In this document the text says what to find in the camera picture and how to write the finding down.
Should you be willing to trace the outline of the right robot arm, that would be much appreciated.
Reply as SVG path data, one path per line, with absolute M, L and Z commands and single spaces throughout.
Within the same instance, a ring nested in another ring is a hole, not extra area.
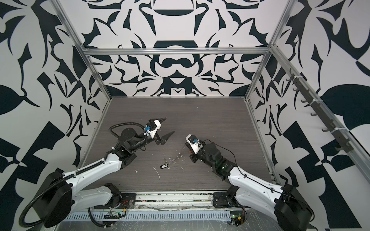
M 298 190 L 290 185 L 276 185 L 244 171 L 222 156 L 215 143 L 200 140 L 186 143 L 192 162 L 201 161 L 222 181 L 230 184 L 232 199 L 274 219 L 284 231 L 305 231 L 314 219 L 313 209 Z

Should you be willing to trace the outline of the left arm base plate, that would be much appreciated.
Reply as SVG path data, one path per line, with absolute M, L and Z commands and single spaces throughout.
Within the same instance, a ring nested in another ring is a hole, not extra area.
M 103 206 L 94 206 L 94 209 L 129 209 L 135 205 L 136 193 L 121 193 L 120 196 L 113 196 Z

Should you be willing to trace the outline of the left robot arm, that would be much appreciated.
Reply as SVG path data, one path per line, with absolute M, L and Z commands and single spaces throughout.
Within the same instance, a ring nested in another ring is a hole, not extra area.
M 136 158 L 136 151 L 144 151 L 151 142 L 164 145 L 174 133 L 172 131 L 164 136 L 158 134 L 164 121 L 165 118 L 154 118 L 146 125 L 124 122 L 111 126 L 108 130 L 117 139 L 116 145 L 102 159 L 85 167 L 66 173 L 55 171 L 49 174 L 21 212 L 19 226 L 30 228 L 42 224 L 51 228 L 76 211 L 95 206 L 120 206 L 122 197 L 115 185 L 107 183 L 90 190 L 86 187 L 129 166 Z

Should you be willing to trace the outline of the perforated metal ring plate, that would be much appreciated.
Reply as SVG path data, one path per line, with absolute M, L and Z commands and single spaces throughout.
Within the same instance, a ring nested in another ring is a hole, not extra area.
M 177 154 L 176 157 L 174 157 L 172 160 L 171 160 L 171 164 L 177 164 L 177 163 L 180 163 L 182 161 L 184 161 L 186 159 L 186 151 L 181 151 L 180 153 Z

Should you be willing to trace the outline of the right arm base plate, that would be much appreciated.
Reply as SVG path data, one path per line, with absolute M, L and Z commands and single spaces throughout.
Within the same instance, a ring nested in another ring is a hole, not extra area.
M 213 207 L 215 208 L 238 208 L 240 204 L 234 196 L 227 192 L 213 193 Z

